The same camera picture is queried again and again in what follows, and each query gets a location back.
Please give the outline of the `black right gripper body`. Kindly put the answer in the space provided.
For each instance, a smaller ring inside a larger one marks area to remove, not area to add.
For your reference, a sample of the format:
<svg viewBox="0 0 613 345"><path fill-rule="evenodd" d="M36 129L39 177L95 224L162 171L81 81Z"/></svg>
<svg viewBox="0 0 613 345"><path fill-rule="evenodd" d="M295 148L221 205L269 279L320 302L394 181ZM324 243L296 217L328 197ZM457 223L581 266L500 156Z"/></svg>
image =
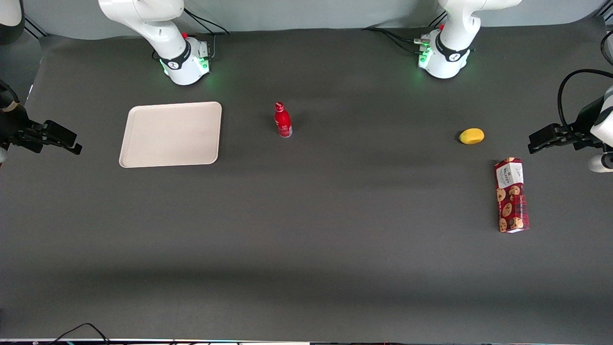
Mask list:
<svg viewBox="0 0 613 345"><path fill-rule="evenodd" d="M47 144L39 132L40 124L29 119L27 111L19 103L2 103L0 111L0 146L24 147L40 153Z"/></svg>

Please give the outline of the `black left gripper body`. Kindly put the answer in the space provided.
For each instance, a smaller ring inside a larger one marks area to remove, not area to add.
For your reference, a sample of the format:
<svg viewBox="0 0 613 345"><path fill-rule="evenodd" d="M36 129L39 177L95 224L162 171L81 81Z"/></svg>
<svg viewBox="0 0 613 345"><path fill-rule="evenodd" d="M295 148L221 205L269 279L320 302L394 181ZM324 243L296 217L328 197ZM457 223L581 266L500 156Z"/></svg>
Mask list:
<svg viewBox="0 0 613 345"><path fill-rule="evenodd" d="M600 97L592 101L587 106L583 107L577 115L575 122L569 124L565 120L563 113L563 105L561 99L558 99L558 115L561 124L561 138L559 139L559 147L573 145L575 150L581 150L585 147L593 147L596 149L605 149L605 144L602 140L592 135L591 128L595 124L596 119L600 115L604 97Z"/></svg>

